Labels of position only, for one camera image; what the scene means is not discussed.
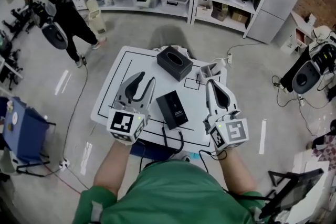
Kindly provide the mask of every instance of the gray floor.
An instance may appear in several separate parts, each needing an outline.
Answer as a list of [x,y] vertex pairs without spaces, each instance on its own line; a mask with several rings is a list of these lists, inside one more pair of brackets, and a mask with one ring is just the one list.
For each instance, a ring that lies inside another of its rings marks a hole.
[[[105,127],[91,121],[90,113],[100,88],[108,74],[114,59],[122,46],[150,48],[168,43],[189,44],[198,60],[211,61],[226,57],[229,47],[240,44],[255,44],[254,40],[242,39],[241,33],[225,30],[210,24],[186,24],[182,19],[147,14],[105,13],[108,25],[107,44],[88,57],[89,77],[83,95],[78,103],[69,130],[66,157],[70,160],[71,170],[88,187],[103,158],[113,143]],[[174,34],[160,35],[163,29],[182,30],[183,36]],[[75,44],[81,52],[89,45],[75,38]],[[85,68],[77,69],[65,51],[54,49],[44,39],[39,29],[34,28],[29,35],[22,34],[15,43],[21,48],[20,66],[24,68],[24,80],[14,89],[30,106],[42,115],[48,115],[50,121],[57,123],[47,135],[45,151],[51,155],[49,167],[56,170],[61,160],[62,148],[67,126],[73,107],[86,77]],[[311,140],[304,120],[299,113],[297,101],[290,102],[285,108],[276,103],[277,88],[271,83],[273,74],[282,76],[293,64],[297,56],[287,56],[275,45],[253,45],[236,47],[233,53],[232,67],[228,67],[227,86],[234,92],[238,106],[247,118],[250,140],[239,147],[242,158],[254,175],[262,193],[270,189],[267,170],[285,172],[292,169],[295,153],[303,151]],[[65,70],[71,74],[64,92],[55,95],[55,87]],[[293,98],[292,94],[279,93],[279,102],[284,104]],[[327,101],[324,92],[316,89],[306,94],[314,106],[323,106]],[[309,128],[319,135],[328,131],[329,123],[334,119],[335,109],[332,103],[325,108],[315,110],[308,105],[302,108]],[[267,120],[265,154],[259,155],[261,121]],[[83,152],[87,144],[92,144],[85,175],[80,173]],[[219,164],[206,157],[210,173],[224,186]],[[140,158],[130,156],[126,177],[120,190],[124,195],[135,180],[139,171]],[[199,159],[192,163],[203,167]],[[43,168],[31,169],[47,174]],[[58,175],[77,191],[85,188],[69,172]],[[79,195],[54,175],[47,178],[16,176],[7,191],[15,207],[30,223],[71,223]]]

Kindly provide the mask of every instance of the white shelf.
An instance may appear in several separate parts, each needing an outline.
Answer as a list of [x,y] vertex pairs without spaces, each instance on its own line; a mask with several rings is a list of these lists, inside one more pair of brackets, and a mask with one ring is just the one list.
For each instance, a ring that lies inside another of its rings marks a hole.
[[110,6],[110,7],[99,7],[101,10],[130,10],[135,12],[154,12],[161,14],[168,14],[180,17],[188,18],[188,13],[185,11],[184,13],[171,13],[162,10],[162,3],[160,2],[155,8],[138,8],[138,7],[122,7],[122,6]]
[[241,0],[210,0],[210,1],[215,1],[215,2],[226,4],[231,7],[239,8],[251,14],[256,13],[251,0],[249,0],[248,2],[245,2],[244,6],[240,5],[240,3],[242,2]]
[[196,15],[195,19],[202,20],[202,21],[212,23],[212,24],[222,25],[222,26],[225,26],[225,27],[228,27],[228,28],[238,30],[240,32],[245,32],[246,31],[245,24],[237,22],[235,20],[232,20],[229,16],[227,16],[224,19],[224,21],[222,21],[222,22],[220,20],[217,20],[217,19],[211,17],[211,16],[200,17],[200,16]]

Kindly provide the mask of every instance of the sneaker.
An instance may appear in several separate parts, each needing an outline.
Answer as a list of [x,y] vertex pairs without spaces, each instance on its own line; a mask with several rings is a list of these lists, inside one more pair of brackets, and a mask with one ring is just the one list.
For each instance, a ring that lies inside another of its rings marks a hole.
[[104,45],[105,42],[106,42],[106,37],[98,38],[98,42],[97,42],[97,44],[93,44],[93,45],[91,45],[91,48],[92,48],[93,50],[97,50],[97,49],[100,47],[100,45]]
[[184,156],[181,160],[189,163],[190,162],[190,157],[189,156]]
[[82,63],[82,58],[79,57],[79,61],[76,62],[76,66],[77,66],[78,68],[80,68],[82,65],[83,65],[83,63]]

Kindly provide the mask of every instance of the green shirt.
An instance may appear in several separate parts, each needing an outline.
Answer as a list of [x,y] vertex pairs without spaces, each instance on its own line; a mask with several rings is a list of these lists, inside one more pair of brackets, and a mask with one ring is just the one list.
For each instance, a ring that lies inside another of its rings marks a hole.
[[102,224],[254,223],[254,210],[263,206],[235,200],[198,166],[172,160],[144,169],[119,201],[103,187],[83,191],[73,224],[90,223],[97,214]]

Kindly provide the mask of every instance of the small black box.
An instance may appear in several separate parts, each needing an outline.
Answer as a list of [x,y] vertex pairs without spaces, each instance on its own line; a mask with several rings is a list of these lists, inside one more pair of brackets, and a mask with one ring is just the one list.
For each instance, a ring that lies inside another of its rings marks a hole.
[[157,64],[178,81],[185,78],[193,68],[193,62],[169,46],[157,55]]
[[184,109],[176,91],[167,93],[156,99],[169,130],[188,122]]

